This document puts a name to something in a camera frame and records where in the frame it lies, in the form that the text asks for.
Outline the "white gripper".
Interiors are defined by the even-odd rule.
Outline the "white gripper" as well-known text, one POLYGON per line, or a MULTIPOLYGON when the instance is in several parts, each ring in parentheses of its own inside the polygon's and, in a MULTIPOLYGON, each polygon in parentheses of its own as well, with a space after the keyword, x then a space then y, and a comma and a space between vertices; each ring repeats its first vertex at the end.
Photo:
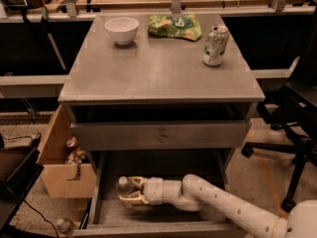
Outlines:
POLYGON ((163 179, 128 177, 128 185, 138 189, 130 194, 119 194, 119 199, 129 205, 160 205, 163 202, 163 179))

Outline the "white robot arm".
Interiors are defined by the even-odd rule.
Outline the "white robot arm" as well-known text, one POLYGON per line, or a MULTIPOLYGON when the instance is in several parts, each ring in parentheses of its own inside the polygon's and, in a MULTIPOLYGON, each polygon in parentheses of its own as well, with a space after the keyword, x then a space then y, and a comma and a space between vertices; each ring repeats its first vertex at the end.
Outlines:
POLYGON ((117 188, 118 197, 128 205, 167 203, 192 212, 211 205, 255 238, 317 238, 316 200, 297 204, 283 218, 192 174, 181 180, 121 177, 117 188))

